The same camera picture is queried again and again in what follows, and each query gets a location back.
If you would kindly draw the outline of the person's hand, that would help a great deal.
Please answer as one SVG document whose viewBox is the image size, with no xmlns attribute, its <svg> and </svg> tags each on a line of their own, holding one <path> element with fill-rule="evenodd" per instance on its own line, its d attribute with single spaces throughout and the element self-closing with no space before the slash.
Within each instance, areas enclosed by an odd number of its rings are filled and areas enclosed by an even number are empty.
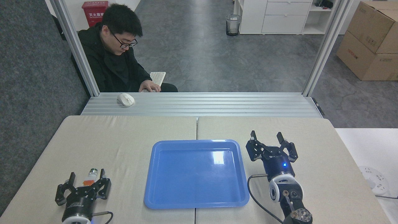
<svg viewBox="0 0 398 224">
<path fill-rule="evenodd" d="M 161 92 L 161 86 L 155 84 L 152 80 L 145 80 L 140 84 L 138 92 L 142 92 L 143 90 L 147 90 L 148 92 Z"/>
</svg>

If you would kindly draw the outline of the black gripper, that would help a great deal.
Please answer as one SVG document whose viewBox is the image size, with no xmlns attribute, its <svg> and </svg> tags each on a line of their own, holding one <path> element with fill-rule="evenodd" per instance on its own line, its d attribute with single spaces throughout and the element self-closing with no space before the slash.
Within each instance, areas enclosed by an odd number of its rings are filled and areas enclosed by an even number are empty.
<svg viewBox="0 0 398 224">
<path fill-rule="evenodd" d="M 277 139 L 280 143 L 280 150 L 288 150 L 286 153 L 281 153 L 277 156 L 271 156 L 271 148 L 257 140 L 255 131 L 251 131 L 250 139 L 246 144 L 246 149 L 251 161 L 263 159 L 263 166 L 267 173 L 267 179 L 271 180 L 282 174 L 290 174 L 295 177 L 294 170 L 290 162 L 295 162 L 298 158 L 297 150 L 293 142 L 288 142 L 284 139 L 281 132 L 277 133 Z"/>
<path fill-rule="evenodd" d="M 62 206 L 66 203 L 66 208 L 62 216 L 62 221 L 65 221 L 70 217 L 82 217 L 91 221 L 93 217 L 93 209 L 96 198 L 107 200 L 110 188 L 111 180 L 105 177 L 105 169 L 101 169 L 100 178 L 93 184 L 93 190 L 96 197 L 77 196 L 74 193 L 76 188 L 74 187 L 75 173 L 71 172 L 71 175 L 64 184 L 59 184 L 56 191 L 55 202 L 58 206 Z M 71 193 L 65 198 L 64 193 L 69 190 Z"/>
</svg>

